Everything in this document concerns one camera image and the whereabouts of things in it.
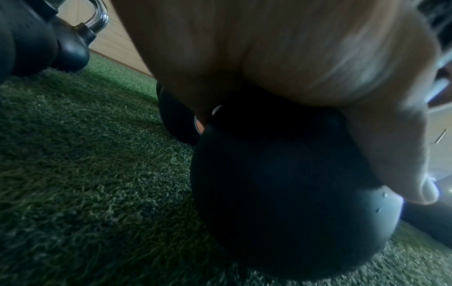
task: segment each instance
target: skin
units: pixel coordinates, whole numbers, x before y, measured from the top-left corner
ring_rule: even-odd
[[[151,73],[203,124],[247,85],[336,107],[385,185],[413,203],[438,199],[426,175],[426,96],[440,48],[409,1],[112,3]]]

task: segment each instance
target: green turf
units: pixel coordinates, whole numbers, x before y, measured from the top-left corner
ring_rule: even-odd
[[[190,197],[193,149],[155,81],[94,56],[0,88],[0,285],[303,285],[231,263]],[[452,285],[452,250],[401,223],[374,260],[304,285]]]

